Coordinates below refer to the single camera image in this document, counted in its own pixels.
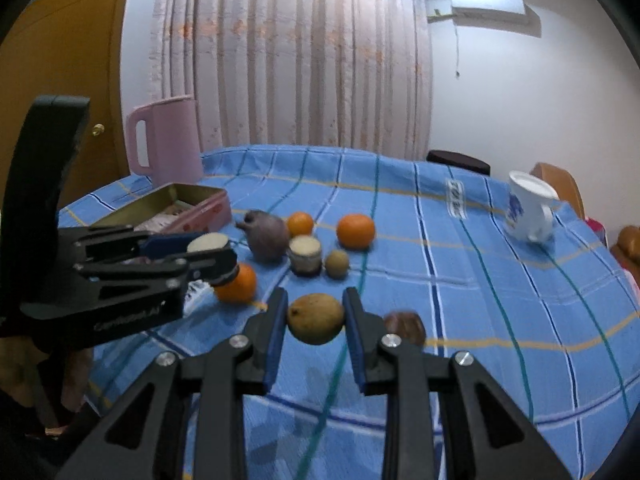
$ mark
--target silver bolt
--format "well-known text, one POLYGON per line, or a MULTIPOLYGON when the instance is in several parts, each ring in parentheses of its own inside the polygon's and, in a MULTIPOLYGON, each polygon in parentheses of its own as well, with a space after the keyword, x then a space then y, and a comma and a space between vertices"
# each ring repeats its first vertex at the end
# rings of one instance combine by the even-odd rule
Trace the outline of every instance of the silver bolt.
POLYGON ((160 366, 171 366, 175 363, 176 357, 173 352, 162 352, 156 357, 156 363, 160 366))
POLYGON ((177 278, 169 278, 168 280, 166 280, 166 288, 179 288, 180 287, 180 280, 178 280, 177 278))
POLYGON ((382 344, 387 348, 396 348, 400 346, 402 338, 398 334, 386 334, 382 336, 382 344))
POLYGON ((249 338, 242 334, 233 335, 229 338, 229 344, 233 348, 244 348, 249 344, 249 338))
POLYGON ((471 352, 465 350, 457 352, 456 355, 454 355, 454 359, 460 366, 469 366, 475 361, 471 352))

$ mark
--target mug handle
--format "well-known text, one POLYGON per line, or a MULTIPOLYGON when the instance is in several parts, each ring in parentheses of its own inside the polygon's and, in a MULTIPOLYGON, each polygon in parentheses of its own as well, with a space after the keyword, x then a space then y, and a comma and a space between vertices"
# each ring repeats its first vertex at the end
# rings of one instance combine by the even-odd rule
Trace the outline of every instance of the mug handle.
POLYGON ((153 107, 146 105, 139 108, 134 108, 133 111, 127 117, 127 124, 125 126, 125 139, 127 141, 127 161, 129 162, 129 169, 132 173, 138 175, 151 174, 151 166, 141 166, 138 160, 138 139, 136 138, 136 125, 143 121, 146 127, 146 150, 147 156, 149 152, 149 139, 154 138, 154 115, 153 107))
POLYGON ((554 230, 554 213, 551 211, 551 208, 548 205, 543 204, 542 213, 545 216, 544 226, 538 229, 535 235, 529 235, 529 241, 534 244, 544 243, 546 239, 551 236, 551 232, 554 230))

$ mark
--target blue gripper pad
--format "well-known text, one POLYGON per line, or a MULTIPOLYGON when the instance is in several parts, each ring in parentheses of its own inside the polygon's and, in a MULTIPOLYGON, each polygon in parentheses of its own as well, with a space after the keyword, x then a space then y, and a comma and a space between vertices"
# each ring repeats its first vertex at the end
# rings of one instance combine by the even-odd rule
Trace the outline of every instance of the blue gripper pad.
POLYGON ((160 260, 171 254, 187 252, 187 246, 206 233, 179 233, 152 235, 140 246, 140 256, 160 260))
POLYGON ((347 345, 351 355, 351 368, 353 378, 360 392, 364 393, 366 387, 365 355, 362 336, 360 335, 361 320, 364 316, 362 303, 357 290, 353 287, 346 288, 342 294, 342 306, 344 307, 344 325, 347 336, 347 345))
POLYGON ((267 312, 265 316, 270 316, 267 321, 271 322, 271 335, 267 344, 267 352, 264 361, 264 379, 262 384, 268 393, 276 381, 278 366, 280 365, 280 353, 282 352, 282 341, 287 328, 287 309, 289 307, 289 295, 283 288, 274 290, 267 301, 267 312))

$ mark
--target wooden door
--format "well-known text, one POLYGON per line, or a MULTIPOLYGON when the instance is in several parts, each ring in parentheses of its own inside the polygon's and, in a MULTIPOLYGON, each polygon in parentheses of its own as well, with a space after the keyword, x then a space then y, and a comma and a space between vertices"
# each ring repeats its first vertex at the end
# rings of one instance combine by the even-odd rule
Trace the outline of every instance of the wooden door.
POLYGON ((128 173, 118 152, 124 145, 119 102, 110 102, 114 94, 119 98, 113 91, 119 85, 110 81, 110 72, 118 75, 112 57, 119 56, 120 38, 112 36, 122 24, 119 7, 124 0, 36 0, 0 46, 0 199, 22 122, 40 94, 91 99, 90 120, 61 206, 128 173), (114 26, 114 20, 120 23, 114 26))

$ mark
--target white mug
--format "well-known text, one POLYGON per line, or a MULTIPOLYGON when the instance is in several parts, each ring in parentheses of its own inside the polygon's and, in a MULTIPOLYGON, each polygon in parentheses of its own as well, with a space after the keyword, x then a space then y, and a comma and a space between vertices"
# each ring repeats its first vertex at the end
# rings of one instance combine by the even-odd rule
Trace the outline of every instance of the white mug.
POLYGON ((556 190, 544 180, 524 173, 509 173, 507 232, 517 240, 542 244, 554 228, 551 205, 558 200, 556 190))

